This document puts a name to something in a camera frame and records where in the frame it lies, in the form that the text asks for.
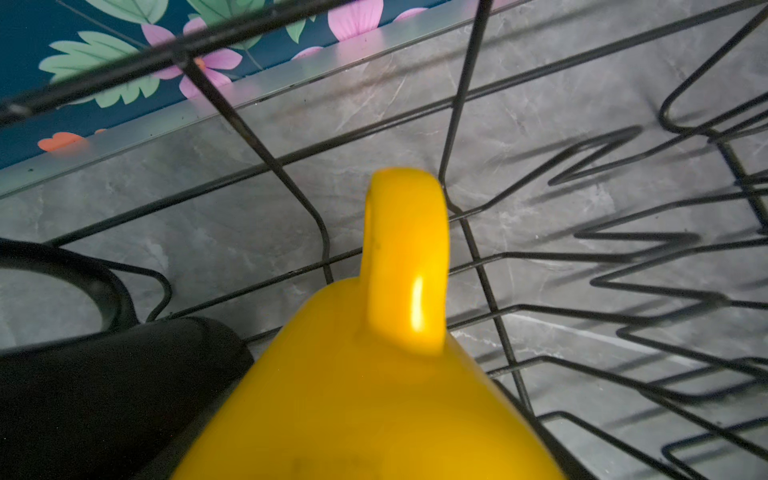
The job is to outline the black mug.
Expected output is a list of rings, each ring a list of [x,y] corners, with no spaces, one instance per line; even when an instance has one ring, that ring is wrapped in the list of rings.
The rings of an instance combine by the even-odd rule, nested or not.
[[[84,292],[99,332],[1,355],[1,475],[124,479],[155,459],[253,365],[208,318],[137,318],[122,266],[55,246],[3,240],[5,269]]]

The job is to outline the yellow mug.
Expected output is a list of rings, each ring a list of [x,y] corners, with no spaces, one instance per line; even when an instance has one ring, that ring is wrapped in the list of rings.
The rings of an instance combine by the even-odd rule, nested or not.
[[[315,293],[191,445],[177,479],[560,479],[450,335],[447,207],[431,174],[376,172],[361,271]]]

